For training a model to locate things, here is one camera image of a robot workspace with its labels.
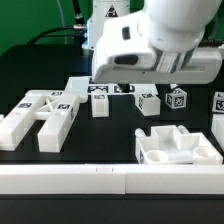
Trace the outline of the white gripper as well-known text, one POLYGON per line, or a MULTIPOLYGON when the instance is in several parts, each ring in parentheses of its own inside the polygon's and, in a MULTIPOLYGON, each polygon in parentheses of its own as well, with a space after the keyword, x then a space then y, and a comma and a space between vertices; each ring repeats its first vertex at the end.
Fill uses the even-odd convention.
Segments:
POLYGON ((92 60, 96 83, 207 84, 219 50, 200 50, 214 9, 143 9, 105 22, 92 60))

